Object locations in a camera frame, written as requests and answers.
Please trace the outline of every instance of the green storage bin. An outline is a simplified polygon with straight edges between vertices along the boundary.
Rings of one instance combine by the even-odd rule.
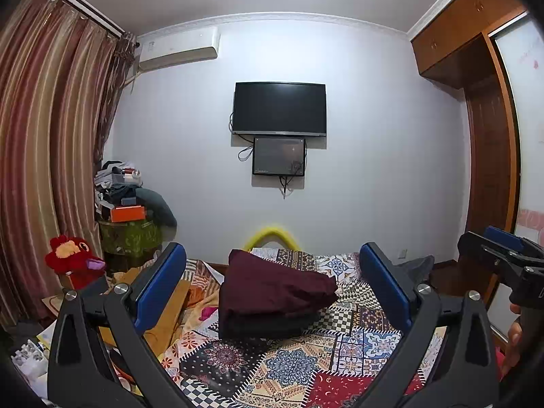
[[[144,251],[160,246],[160,228],[152,220],[129,222],[99,221],[102,250],[113,255],[142,256]]]

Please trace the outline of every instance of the wooden wardrobe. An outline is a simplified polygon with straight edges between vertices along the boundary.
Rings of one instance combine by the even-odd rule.
[[[513,232],[520,189],[520,144],[513,99],[489,34],[525,11],[519,0],[453,0],[413,40],[420,75],[463,88],[471,132],[467,231]],[[452,294],[475,289],[489,302],[496,278],[460,257]]]

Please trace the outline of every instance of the metal screw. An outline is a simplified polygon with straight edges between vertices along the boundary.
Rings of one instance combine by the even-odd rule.
[[[65,298],[67,301],[73,301],[75,298],[77,298],[77,291],[75,291],[75,290],[70,290],[70,291],[68,291],[68,292],[64,295],[64,298]]]
[[[417,286],[417,291],[421,294],[430,294],[432,291],[432,288],[428,286],[427,284],[419,284]]]
[[[469,298],[471,298],[473,301],[479,301],[480,297],[480,293],[478,293],[476,290],[469,291]]]
[[[113,292],[115,294],[124,294],[129,290],[129,286],[126,284],[117,284],[113,287]]]

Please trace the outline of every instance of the curtain rod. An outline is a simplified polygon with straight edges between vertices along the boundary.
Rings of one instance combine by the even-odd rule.
[[[70,5],[74,6],[76,9],[85,13],[88,17],[92,18],[96,23],[99,23],[104,29],[106,29],[110,34],[117,38],[121,38],[124,34],[124,30],[121,29],[117,24],[111,21],[106,17],[102,12],[100,12],[95,7],[91,6],[85,0],[64,0]]]

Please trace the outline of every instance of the air conditioner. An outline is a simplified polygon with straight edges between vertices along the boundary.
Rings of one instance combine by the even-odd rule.
[[[194,29],[166,35],[142,45],[140,69],[159,67],[217,58],[219,31],[217,27]]]

